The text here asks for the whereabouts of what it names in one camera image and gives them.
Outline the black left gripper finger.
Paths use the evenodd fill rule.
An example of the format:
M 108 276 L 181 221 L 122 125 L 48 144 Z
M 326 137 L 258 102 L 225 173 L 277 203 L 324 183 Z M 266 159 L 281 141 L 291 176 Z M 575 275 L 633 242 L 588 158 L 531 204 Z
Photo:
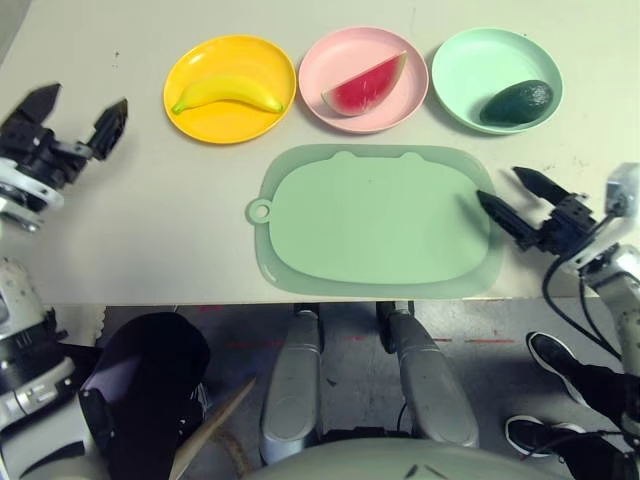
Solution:
M 41 126 L 54 109 L 60 83 L 52 83 L 30 91 L 12 113 L 12 122 Z
M 94 123 L 94 132 L 88 141 L 93 157 L 104 161 L 110 155 L 124 132 L 128 119 L 128 100 L 122 98 L 106 108 Z

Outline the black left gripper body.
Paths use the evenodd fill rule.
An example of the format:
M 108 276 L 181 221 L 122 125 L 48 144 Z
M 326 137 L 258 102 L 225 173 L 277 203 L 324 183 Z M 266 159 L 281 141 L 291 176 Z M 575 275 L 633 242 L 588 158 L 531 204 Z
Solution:
M 49 187 L 64 188 L 76 181 L 94 154 L 87 145 L 59 141 L 51 129 L 16 114 L 1 125 L 1 157 Z

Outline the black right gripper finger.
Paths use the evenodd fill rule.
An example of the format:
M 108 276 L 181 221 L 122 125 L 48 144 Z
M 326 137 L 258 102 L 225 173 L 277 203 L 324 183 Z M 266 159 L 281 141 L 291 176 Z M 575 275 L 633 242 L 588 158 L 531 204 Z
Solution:
M 538 245 L 538 232 L 505 201 L 480 190 L 476 196 L 486 214 L 512 237 L 522 251 Z
M 526 167 L 513 167 L 512 170 L 530 193 L 550 204 L 560 204 L 565 199 L 574 197 L 574 194 L 537 170 Z

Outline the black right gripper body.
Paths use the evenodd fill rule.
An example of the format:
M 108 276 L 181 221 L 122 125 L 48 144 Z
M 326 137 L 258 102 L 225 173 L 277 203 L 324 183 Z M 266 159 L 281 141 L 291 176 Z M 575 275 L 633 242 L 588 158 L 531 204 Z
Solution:
M 541 252 L 563 256 L 575 248 L 595 228 L 596 220 L 592 210 L 582 198 L 574 193 L 541 194 L 535 196 L 549 202 L 553 209 L 549 217 L 533 237 L 523 246 L 523 250 L 537 249 Z

